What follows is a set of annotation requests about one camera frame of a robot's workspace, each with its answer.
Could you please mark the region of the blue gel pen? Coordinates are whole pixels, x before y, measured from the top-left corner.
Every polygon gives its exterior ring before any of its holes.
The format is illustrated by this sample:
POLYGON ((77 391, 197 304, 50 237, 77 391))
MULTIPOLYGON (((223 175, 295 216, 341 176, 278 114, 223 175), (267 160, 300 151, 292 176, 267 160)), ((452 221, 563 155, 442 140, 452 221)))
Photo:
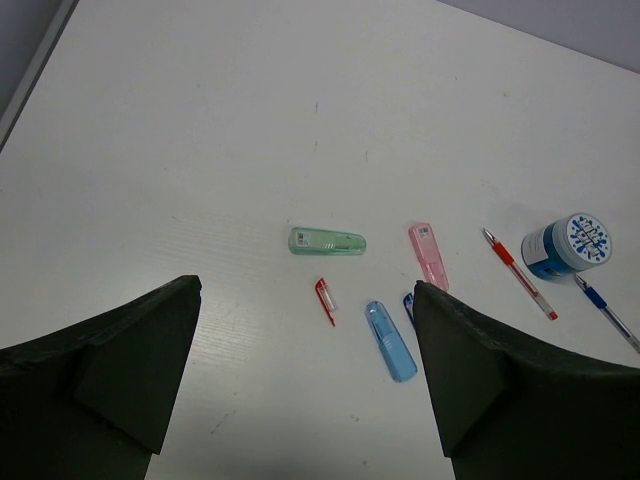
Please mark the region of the blue gel pen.
POLYGON ((573 276, 576 284, 584 295, 600 311, 600 313, 614 326, 618 333, 627 341, 636 353, 639 352, 639 339, 631 332, 624 322, 609 307, 604 298, 580 275, 573 276))

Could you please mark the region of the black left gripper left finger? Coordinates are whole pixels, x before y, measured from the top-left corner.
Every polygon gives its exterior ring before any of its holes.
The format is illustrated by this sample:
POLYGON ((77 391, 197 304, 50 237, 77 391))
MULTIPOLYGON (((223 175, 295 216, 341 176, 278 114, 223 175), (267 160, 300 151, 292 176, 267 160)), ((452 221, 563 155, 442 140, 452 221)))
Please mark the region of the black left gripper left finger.
POLYGON ((144 478, 168 431, 201 289, 183 275, 2 349, 2 478, 144 478))

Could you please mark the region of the red pen cap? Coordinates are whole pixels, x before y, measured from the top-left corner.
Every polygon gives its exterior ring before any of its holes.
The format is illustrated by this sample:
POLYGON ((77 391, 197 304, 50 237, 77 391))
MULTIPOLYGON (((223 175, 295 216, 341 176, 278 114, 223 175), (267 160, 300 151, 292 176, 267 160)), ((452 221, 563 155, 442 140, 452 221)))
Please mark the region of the red pen cap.
POLYGON ((337 310, 336 302, 330 292, 328 284, 324 278, 320 278, 314 286, 316 295, 322 305, 322 308, 333 327, 336 326, 334 312, 337 310))

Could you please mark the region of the red gel pen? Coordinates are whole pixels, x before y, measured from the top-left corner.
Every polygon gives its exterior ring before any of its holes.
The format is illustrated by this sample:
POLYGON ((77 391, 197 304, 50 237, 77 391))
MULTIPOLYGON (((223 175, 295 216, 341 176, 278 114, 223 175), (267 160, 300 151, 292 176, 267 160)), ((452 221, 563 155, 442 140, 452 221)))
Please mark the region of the red gel pen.
POLYGON ((482 228, 482 233, 498 258, 511 271, 511 273, 519 281, 522 287, 526 290, 528 295, 544 312, 545 316, 551 321, 557 320, 558 315, 555 310, 551 307, 551 305, 547 302, 547 300, 539 292, 539 290, 533 285, 531 280, 521 270, 517 262, 514 260, 509 251, 504 247, 504 245, 486 228, 482 228))

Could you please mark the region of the blue slime jar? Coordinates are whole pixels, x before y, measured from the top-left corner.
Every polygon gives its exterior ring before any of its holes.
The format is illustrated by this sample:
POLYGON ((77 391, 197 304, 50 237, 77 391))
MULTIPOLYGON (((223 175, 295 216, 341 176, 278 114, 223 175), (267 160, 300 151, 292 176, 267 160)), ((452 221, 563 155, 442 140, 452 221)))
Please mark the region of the blue slime jar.
POLYGON ((604 224, 583 212, 529 233, 520 249, 529 271, 548 281, 603 265, 613 252, 612 239, 604 224))

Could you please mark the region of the blue pen cap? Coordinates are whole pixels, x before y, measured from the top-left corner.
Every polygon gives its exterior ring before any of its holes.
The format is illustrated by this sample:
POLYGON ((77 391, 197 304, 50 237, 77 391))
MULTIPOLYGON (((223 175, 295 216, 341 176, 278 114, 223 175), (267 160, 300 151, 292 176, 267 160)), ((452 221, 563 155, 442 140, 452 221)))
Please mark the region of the blue pen cap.
POLYGON ((414 297, 412 293, 408 293, 403 298, 403 306, 412 325, 415 325, 413 313, 414 297))

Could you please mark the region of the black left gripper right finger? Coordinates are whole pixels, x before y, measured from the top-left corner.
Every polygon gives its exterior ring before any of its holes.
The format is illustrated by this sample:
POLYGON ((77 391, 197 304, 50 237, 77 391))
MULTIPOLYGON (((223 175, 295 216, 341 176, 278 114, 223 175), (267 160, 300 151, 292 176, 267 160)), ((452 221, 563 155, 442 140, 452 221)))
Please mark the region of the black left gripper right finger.
POLYGON ((438 287, 414 328, 444 455, 458 479, 635 479, 639 372, 554 346, 438 287))

